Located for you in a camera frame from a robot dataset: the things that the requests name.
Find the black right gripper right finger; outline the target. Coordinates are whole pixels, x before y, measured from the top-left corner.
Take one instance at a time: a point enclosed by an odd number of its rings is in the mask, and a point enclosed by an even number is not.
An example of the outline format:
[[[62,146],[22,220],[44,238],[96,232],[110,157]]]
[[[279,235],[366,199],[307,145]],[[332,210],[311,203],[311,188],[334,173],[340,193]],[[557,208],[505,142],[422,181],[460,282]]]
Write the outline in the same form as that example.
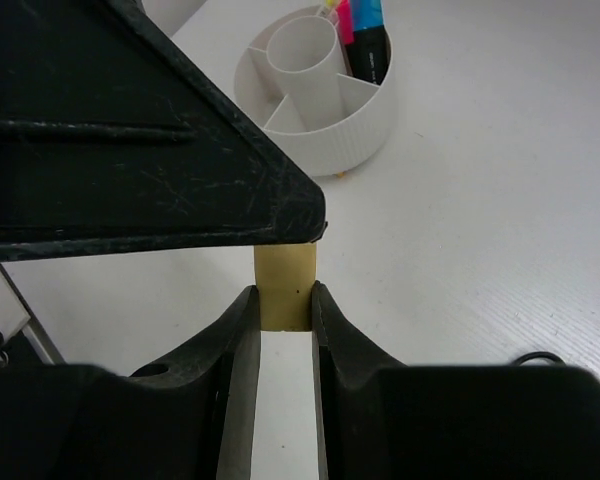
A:
[[[600,479],[600,381],[561,361],[407,366],[311,292],[323,479]]]

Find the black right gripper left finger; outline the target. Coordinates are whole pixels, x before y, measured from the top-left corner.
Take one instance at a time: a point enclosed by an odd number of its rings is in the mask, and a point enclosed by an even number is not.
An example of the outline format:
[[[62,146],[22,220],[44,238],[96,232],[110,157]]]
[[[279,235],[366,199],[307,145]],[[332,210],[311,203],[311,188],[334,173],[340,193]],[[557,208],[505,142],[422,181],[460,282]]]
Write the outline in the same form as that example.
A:
[[[0,479],[247,479],[260,351],[258,293],[247,287],[128,377],[0,368]]]

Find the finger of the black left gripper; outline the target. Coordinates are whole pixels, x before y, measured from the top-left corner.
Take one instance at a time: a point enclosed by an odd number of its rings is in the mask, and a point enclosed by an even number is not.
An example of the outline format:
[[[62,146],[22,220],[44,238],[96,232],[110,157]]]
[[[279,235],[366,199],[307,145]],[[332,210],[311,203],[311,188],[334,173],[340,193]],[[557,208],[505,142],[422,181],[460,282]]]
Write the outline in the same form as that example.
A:
[[[136,1],[0,1],[0,262],[304,244],[321,188]]]

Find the tan eraser block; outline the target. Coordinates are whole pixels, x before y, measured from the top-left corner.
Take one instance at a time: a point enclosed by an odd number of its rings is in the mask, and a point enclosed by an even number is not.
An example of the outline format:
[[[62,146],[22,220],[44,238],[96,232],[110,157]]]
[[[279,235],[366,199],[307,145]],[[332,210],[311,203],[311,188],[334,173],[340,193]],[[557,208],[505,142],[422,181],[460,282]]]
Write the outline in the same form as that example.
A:
[[[254,247],[260,325],[268,332],[309,332],[317,244]]]

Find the yellow clear pen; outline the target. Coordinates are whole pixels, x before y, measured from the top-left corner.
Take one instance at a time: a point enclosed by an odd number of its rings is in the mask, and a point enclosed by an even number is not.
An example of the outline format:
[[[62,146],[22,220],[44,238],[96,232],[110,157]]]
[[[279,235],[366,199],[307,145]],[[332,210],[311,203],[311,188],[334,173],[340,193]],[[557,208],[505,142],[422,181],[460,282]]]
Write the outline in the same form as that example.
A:
[[[317,11],[318,16],[329,17],[335,13],[335,8],[338,6],[338,0],[324,0]]]

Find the pink black highlighter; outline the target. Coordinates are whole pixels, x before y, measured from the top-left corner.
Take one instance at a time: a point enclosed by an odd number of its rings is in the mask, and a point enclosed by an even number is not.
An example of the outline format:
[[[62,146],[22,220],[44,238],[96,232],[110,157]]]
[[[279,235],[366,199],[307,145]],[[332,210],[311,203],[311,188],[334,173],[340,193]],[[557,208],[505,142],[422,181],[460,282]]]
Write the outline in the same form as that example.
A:
[[[348,74],[353,75],[353,60],[351,57],[351,48],[354,44],[353,18],[349,0],[337,1],[334,10],[337,16],[337,28],[340,43],[345,55],[345,61]]]

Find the blue black highlighter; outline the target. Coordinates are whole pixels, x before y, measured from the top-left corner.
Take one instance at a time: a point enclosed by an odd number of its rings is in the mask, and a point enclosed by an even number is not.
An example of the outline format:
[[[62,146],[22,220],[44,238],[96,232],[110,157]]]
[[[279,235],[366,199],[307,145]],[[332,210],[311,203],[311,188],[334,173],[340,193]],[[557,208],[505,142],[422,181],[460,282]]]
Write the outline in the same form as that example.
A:
[[[381,0],[350,2],[353,43],[347,48],[353,76],[381,85],[389,66]]]

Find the white round divided container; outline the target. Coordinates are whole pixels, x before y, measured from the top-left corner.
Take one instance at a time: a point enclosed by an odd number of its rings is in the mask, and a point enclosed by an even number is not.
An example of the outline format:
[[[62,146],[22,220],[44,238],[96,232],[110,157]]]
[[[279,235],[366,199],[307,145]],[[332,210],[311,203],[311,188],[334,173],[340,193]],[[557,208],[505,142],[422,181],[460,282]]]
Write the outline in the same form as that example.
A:
[[[354,77],[338,22],[312,5],[251,41],[236,67],[234,99],[307,175],[336,175],[372,158],[389,138],[395,69],[379,84]]]

